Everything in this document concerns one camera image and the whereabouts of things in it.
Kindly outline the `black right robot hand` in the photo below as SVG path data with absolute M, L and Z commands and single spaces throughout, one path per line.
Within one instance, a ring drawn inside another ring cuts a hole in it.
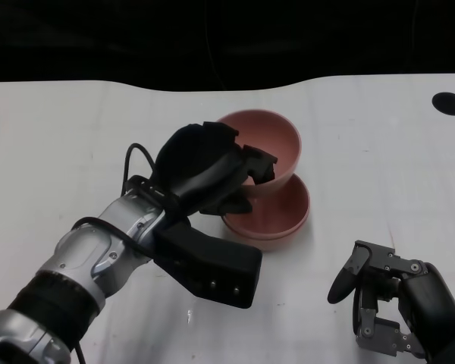
M 362 240 L 328 292 L 336 304 L 353 296 L 353 332 L 364 350 L 408 352 L 427 363 L 455 363 L 455 299 L 432 264 L 403 259 Z

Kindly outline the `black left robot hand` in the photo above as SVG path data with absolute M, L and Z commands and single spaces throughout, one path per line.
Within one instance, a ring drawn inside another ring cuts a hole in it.
M 158 153 L 152 182 L 186 216 L 251 213 L 242 185 L 248 178 L 256 185 L 274 180 L 278 159 L 238 145 L 238 135 L 238 130 L 219 122 L 182 127 Z

